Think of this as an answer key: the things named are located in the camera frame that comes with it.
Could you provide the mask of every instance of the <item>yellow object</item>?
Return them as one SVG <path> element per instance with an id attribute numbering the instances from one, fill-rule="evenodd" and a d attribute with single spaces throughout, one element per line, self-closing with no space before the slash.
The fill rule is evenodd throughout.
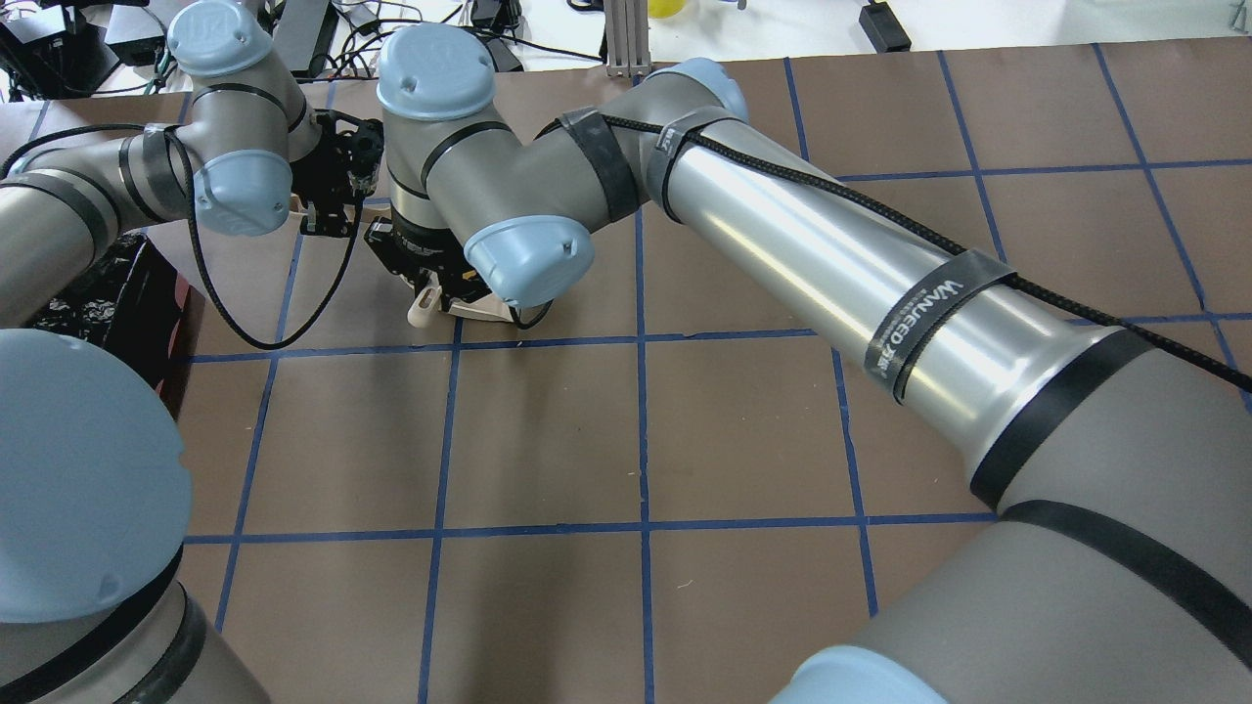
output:
<path id="1" fill-rule="evenodd" d="M 647 0 L 647 16 L 671 18 L 687 4 L 687 0 Z"/>

